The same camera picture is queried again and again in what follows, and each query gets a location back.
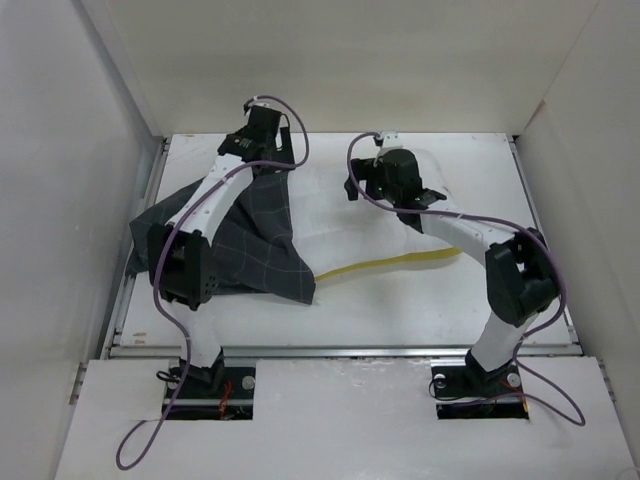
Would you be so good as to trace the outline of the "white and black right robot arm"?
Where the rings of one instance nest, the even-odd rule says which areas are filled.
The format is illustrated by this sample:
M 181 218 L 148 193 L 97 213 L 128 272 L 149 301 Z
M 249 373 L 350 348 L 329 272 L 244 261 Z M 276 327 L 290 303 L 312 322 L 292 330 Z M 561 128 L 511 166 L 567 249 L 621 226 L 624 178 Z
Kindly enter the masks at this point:
M 344 184 L 351 201 L 364 198 L 394 212 L 405 225 L 440 239 L 485 270 L 490 316 L 467 352 L 456 384 L 460 397 L 480 397 L 495 387 L 538 315 L 560 294 L 560 284 L 534 228 L 464 213 L 437 164 L 420 174 L 417 152 L 386 149 L 373 158 L 348 158 Z

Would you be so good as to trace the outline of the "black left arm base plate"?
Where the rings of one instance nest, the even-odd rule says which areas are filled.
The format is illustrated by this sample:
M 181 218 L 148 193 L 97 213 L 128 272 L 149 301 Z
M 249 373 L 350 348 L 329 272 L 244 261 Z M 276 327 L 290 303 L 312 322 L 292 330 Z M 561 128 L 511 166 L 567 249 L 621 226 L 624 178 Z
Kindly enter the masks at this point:
M 255 388 L 254 367 L 215 364 L 210 368 L 191 366 L 178 394 L 181 401 L 251 400 Z

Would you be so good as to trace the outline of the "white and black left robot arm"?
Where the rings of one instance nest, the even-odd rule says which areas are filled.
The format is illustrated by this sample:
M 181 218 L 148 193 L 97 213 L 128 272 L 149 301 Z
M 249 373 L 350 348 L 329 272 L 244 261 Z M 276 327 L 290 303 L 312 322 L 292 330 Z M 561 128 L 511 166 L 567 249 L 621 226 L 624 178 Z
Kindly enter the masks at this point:
M 267 103 L 245 108 L 246 124 L 226 135 L 195 192 L 147 233 L 149 280 L 159 313 L 182 334 L 173 374 L 205 397 L 224 382 L 224 355 L 206 304 L 217 286 L 214 237 L 234 202 L 259 173 L 295 163 L 287 115 Z

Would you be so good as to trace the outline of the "white pillow with yellow band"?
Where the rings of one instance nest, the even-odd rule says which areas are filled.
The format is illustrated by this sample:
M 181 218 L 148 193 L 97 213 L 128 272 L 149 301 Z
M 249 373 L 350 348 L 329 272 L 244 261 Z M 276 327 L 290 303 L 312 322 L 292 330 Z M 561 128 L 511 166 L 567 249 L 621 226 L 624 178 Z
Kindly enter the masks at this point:
M 461 253 L 362 198 L 348 200 L 344 190 L 348 179 L 344 160 L 312 160 L 288 175 L 293 245 L 317 281 Z

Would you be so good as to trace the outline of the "dark grey checked pillowcase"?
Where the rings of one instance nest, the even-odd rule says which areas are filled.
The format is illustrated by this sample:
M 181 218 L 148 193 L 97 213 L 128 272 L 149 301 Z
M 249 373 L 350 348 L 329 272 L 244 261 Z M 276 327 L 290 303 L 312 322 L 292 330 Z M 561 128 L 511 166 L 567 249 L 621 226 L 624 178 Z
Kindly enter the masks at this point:
M 160 296 L 192 309 L 214 295 L 268 293 L 309 305 L 314 274 L 293 245 L 288 173 L 259 175 L 236 198 L 213 239 L 179 232 Z

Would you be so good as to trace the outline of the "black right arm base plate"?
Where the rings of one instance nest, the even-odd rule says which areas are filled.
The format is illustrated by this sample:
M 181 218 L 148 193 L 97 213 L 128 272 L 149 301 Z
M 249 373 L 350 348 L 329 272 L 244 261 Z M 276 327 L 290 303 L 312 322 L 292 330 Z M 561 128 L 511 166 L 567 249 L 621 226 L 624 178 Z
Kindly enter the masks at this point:
M 431 374 L 431 392 L 437 400 L 493 398 L 519 392 L 522 387 L 522 380 L 515 365 L 488 377 L 472 372 L 465 365 L 433 365 Z

